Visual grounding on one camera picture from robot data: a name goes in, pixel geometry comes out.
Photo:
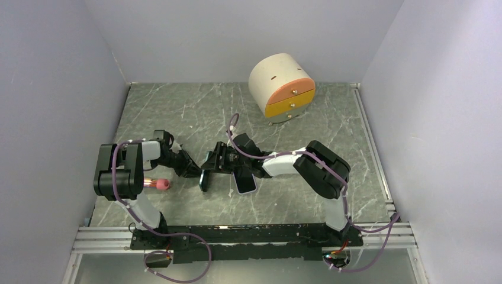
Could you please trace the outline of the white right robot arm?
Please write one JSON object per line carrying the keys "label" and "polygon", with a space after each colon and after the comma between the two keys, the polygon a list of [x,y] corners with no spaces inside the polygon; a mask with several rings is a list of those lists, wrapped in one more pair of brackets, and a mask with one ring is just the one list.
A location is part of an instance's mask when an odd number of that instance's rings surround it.
{"label": "white right robot arm", "polygon": [[344,208],[344,188],[350,166],[340,156],[317,140],[293,151],[262,151],[245,133],[229,142],[218,142],[201,169],[205,172],[231,174],[240,194],[254,192],[256,179],[282,175],[300,175],[311,189],[323,198],[326,212],[326,240],[341,245],[348,238],[349,215]]}

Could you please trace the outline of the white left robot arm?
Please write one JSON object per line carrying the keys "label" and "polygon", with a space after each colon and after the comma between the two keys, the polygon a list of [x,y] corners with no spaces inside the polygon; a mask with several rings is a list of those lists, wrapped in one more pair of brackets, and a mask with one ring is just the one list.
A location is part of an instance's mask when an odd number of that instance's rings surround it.
{"label": "white left robot arm", "polygon": [[135,227],[147,231],[146,241],[161,249],[169,241],[163,214],[143,192],[144,163],[152,168],[163,166],[181,178],[198,178],[202,170],[187,151],[165,130],[156,130],[150,140],[127,140],[119,144],[102,144],[94,175],[94,191],[115,202],[132,217]]}

